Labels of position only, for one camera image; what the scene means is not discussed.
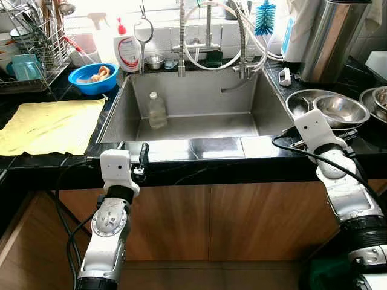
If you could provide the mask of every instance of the blue plastic bowl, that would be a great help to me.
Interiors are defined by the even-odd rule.
[[[98,74],[99,68],[105,65],[110,69],[110,76],[105,80],[100,80],[95,83],[78,83],[78,79],[90,79],[93,74]],[[112,63],[93,63],[91,65],[85,65],[81,68],[76,69],[68,76],[68,81],[85,95],[98,95],[104,92],[112,90],[117,84],[117,73],[119,71],[118,66]]]

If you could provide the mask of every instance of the kitchen sink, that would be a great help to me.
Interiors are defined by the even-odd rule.
[[[99,142],[186,140],[197,138],[276,135],[291,126],[266,72],[242,87],[222,93],[240,82],[232,69],[150,73],[125,78]],[[166,101],[168,124],[149,125],[149,93]]]

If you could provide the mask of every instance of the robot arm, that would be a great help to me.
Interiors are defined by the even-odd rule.
[[[310,153],[357,174],[354,161],[343,152],[346,143],[332,133],[320,111],[306,113],[294,125]],[[387,222],[382,209],[358,180],[323,161],[317,164],[317,176],[348,241],[356,289],[387,289]]]
[[[92,236],[78,274],[78,290],[117,289],[130,232],[130,206],[140,193],[131,178],[127,150],[107,150],[100,163],[107,194],[91,220]]]

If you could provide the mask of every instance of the yellow cloth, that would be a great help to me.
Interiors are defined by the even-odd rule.
[[[85,153],[105,99],[27,103],[0,130],[0,155]]]

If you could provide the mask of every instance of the dish soap bottle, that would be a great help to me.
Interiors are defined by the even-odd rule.
[[[119,22],[119,35],[114,38],[114,52],[120,67],[127,73],[134,73],[140,69],[140,44],[134,35],[126,33],[126,28]]]
[[[156,92],[151,92],[149,98],[149,125],[157,130],[167,125],[165,102]]]

